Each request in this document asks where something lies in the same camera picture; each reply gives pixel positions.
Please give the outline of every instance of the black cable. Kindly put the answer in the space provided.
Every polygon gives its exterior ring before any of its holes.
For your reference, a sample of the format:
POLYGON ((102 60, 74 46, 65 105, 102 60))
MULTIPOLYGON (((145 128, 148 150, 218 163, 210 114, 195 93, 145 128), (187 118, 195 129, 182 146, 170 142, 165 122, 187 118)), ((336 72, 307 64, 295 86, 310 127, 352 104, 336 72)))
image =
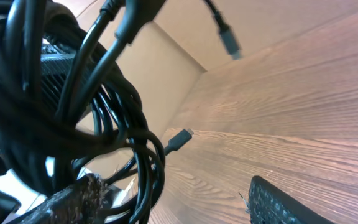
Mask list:
POLYGON ((100 210, 100 214, 121 214, 116 220, 121 223, 148 222, 165 182, 165 152, 149 131, 139 93, 124 78, 116 59, 164 2, 127 1, 117 41, 106 50, 98 39, 123 1, 107 0, 88 33, 60 4, 0 1, 0 14, 7 16, 0 20, 0 146, 7 166, 30 188, 49 197, 75 184, 81 168, 95 157, 131 148, 134 157, 105 183, 111 185, 137 174, 139 191, 124 205, 100 210), (40 81, 42 37, 59 52, 76 54, 70 71, 62 76, 58 109, 52 113, 41 94, 46 92, 40 81), (95 67, 84 77, 89 64, 95 67), (94 134, 75 129, 89 104, 94 134), (153 150, 147 147, 148 142, 153 150), (52 177, 45 168, 48 156, 55 158, 52 177))
POLYGON ((99 63, 90 75, 88 82, 85 86, 83 86, 82 91, 80 91, 73 100, 73 106, 69 111, 68 124, 74 124, 75 121, 81 116, 86 104, 88 104, 96 90, 101 85, 102 80, 105 78, 106 71, 110 72, 113 69, 114 64, 111 62, 115 62, 117 60, 125 46, 126 43, 115 40, 107 53, 104 54, 100 59, 99 63))
POLYGON ((19 63, 19 52, 22 48, 22 30, 24 26, 24 13, 25 13, 26 0, 14 0, 11 10, 9 11, 6 28, 5 28, 5 48, 7 59, 10 62, 11 70, 15 74, 16 82, 21 85, 20 74, 17 73, 17 66, 19 63))
POLYGON ((108 25, 109 21, 109 15, 105 12, 102 12, 84 38, 80 49, 77 51, 59 100, 58 109, 56 111, 56 116, 58 119, 63 121, 66 120, 68 109, 70 108, 71 96, 73 95, 73 90, 75 87, 75 82, 80 79, 81 74, 85 69, 86 63, 92 51, 96 47, 96 44, 98 43, 99 37, 108 25))
MULTIPOLYGON (((168 145, 164 148, 164 154, 167 156, 172 151, 177 151, 183 147, 190 139, 192 139, 193 132, 191 130, 182 130, 176 136, 169 140, 168 145)), ((131 159, 119 172, 105 180, 105 183, 113 184, 118 180, 125 179, 137 173, 137 168, 131 169, 135 161, 131 159)))
POLYGON ((26 0, 24 22, 25 70, 23 89, 35 99, 41 98, 40 57, 47 0, 26 0))
POLYGON ((211 10, 212 14, 215 15, 215 13, 218 12, 218 10, 216 9, 215 5, 213 4, 213 2, 211 0, 204 0, 204 2, 205 2, 205 4, 207 4, 207 6, 211 10))
POLYGON ((216 9, 212 0, 204 0, 204 2, 209 7, 209 10, 211 10, 216 25, 218 25, 219 36, 224 47, 226 48, 226 51, 234 60, 239 60, 242 57, 240 54, 241 48, 233 31, 231 30, 231 27, 224 21, 221 13, 216 9))

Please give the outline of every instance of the cable connector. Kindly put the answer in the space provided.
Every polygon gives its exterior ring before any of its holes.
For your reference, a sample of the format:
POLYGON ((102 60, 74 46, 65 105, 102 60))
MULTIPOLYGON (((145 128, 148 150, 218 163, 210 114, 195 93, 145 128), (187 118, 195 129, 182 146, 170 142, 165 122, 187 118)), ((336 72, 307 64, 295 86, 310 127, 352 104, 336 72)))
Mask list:
POLYGON ((113 21, 122 6, 125 6, 125 0, 106 0, 100 9, 100 13, 105 12, 109 15, 110 21, 113 21))
POLYGON ((121 42, 131 44, 144 24, 154 20, 165 0, 126 0, 125 13, 116 31, 121 42))
POLYGON ((239 60, 242 57, 240 54, 240 46, 231 27, 223 21, 219 11, 214 12, 214 19, 219 27, 219 36, 221 37, 226 51, 234 60, 239 60))
POLYGON ((168 141, 168 145, 165 147, 165 155, 167 156, 172 151, 179 150, 182 146, 184 146, 190 139, 194 132, 190 129, 181 130, 177 135, 175 135, 171 140, 168 141))
POLYGON ((226 51, 229 53, 229 55, 231 55, 233 60, 239 60, 242 58, 239 44, 237 43, 236 37, 234 36, 230 26, 227 24, 222 27, 219 26, 219 35, 221 36, 226 51))

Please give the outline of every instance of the black device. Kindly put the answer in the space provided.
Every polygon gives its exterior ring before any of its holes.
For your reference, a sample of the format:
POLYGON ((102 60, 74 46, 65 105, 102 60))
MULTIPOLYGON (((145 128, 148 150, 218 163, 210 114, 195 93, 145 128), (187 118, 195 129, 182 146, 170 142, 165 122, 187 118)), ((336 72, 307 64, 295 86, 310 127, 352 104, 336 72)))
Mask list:
POLYGON ((248 196, 252 224, 333 224, 259 176, 252 178, 248 196))

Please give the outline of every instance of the wood grain surface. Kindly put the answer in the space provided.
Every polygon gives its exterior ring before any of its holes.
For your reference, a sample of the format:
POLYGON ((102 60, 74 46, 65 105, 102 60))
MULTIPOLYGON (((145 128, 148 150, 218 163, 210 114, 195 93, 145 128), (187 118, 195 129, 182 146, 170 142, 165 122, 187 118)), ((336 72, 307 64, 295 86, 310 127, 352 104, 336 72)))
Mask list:
POLYGON ((358 223, 358 12, 201 76, 170 124, 151 223, 249 223, 261 175, 335 223, 358 223))

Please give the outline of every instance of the cable strain relief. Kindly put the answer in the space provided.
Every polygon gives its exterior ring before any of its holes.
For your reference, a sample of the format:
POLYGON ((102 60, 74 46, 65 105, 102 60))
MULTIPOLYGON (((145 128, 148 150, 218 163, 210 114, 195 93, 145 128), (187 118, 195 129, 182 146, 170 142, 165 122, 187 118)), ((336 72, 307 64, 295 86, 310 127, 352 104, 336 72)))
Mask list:
POLYGON ((219 27, 226 27, 227 24, 225 23, 225 21, 223 20, 223 17, 221 15, 221 13, 219 11, 216 11, 214 14, 213 14, 213 17, 217 23, 217 25, 219 27))
POLYGON ((100 13, 105 12, 109 15, 110 21, 113 21, 120 8, 124 5, 125 0, 106 0, 100 9, 100 13))

